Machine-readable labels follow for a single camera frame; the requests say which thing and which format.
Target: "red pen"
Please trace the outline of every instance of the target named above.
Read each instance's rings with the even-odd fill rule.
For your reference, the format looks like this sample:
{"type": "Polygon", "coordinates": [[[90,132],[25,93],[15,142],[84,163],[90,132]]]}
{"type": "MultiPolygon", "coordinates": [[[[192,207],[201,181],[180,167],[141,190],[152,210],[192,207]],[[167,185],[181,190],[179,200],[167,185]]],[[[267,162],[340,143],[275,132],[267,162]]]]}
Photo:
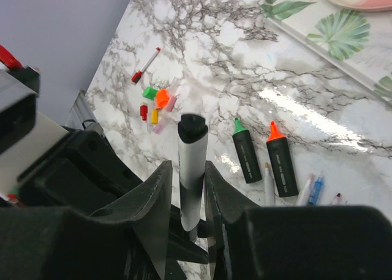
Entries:
{"type": "Polygon", "coordinates": [[[160,52],[160,48],[157,47],[155,53],[153,54],[153,56],[149,59],[148,62],[145,63],[145,65],[143,67],[141,67],[141,69],[135,73],[135,75],[132,77],[132,82],[137,83],[141,76],[143,75],[143,73],[145,72],[145,70],[148,68],[148,66],[153,62],[153,60],[157,57],[158,53],[160,52]]]}

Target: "orange cap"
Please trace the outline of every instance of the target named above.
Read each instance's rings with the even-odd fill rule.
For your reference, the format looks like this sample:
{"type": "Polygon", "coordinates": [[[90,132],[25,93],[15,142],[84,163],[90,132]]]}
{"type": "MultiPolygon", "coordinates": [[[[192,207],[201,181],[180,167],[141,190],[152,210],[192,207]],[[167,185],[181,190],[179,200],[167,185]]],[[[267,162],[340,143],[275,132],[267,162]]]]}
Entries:
{"type": "Polygon", "coordinates": [[[167,105],[168,101],[169,101],[169,95],[166,89],[159,90],[155,95],[155,103],[157,105],[157,108],[164,108],[167,105]]]}
{"type": "Polygon", "coordinates": [[[285,135],[282,135],[279,133],[274,121],[271,122],[271,125],[269,125],[269,128],[271,129],[271,134],[269,135],[267,142],[275,140],[275,139],[279,139],[279,138],[286,138],[285,135]]]}

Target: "yellow object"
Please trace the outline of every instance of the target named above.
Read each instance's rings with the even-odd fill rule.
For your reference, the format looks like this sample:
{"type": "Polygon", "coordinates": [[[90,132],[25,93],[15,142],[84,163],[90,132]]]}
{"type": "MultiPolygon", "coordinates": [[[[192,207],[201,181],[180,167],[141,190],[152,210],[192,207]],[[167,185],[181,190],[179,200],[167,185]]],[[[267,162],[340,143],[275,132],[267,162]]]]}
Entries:
{"type": "Polygon", "coordinates": [[[158,110],[153,110],[151,112],[151,124],[157,124],[158,123],[158,110]]]}

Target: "tabletop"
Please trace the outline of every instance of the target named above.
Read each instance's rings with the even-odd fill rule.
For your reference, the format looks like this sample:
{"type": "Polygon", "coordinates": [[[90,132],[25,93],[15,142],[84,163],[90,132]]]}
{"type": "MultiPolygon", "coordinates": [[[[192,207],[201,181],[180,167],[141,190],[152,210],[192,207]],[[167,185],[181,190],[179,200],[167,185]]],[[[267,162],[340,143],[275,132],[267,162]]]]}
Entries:
{"type": "MultiPolygon", "coordinates": [[[[240,118],[250,130],[263,166],[274,120],[288,138],[299,189],[310,173],[323,173],[320,204],[340,192],[343,203],[373,206],[392,220],[391,107],[268,25],[262,2],[131,0],[87,91],[114,150],[141,179],[172,160],[172,203],[179,206],[176,122],[182,113],[201,114],[209,126],[207,159],[262,206],[263,183],[244,181],[233,121],[240,118]],[[132,83],[156,47],[162,51],[132,83]],[[142,92],[168,87],[175,77],[178,100],[157,135],[141,120],[142,92]]],[[[276,195],[278,206],[294,202],[276,195]]],[[[206,270],[186,273],[204,279],[206,270]]]]}

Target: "marble countertop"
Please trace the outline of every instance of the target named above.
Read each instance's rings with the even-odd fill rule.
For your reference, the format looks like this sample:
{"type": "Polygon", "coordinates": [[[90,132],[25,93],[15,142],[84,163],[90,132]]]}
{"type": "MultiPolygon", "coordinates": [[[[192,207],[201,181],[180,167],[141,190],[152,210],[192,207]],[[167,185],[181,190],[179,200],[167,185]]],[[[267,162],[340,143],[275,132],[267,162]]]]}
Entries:
{"type": "MultiPolygon", "coordinates": [[[[392,220],[392,109],[350,77],[265,23],[262,0],[131,0],[87,92],[96,118],[121,160],[141,179],[172,160],[179,206],[176,122],[182,113],[209,122],[207,159],[259,205],[263,183],[246,184],[232,140],[237,116],[260,165],[275,120],[289,140],[298,187],[323,172],[320,204],[340,192],[392,220]],[[131,78],[156,47],[162,51],[135,85],[131,78]],[[181,79],[170,123],[156,135],[139,116],[148,86],[181,79]]],[[[276,197],[279,206],[295,198],[276,197]]],[[[189,279],[208,269],[183,265],[189,279]]]]}

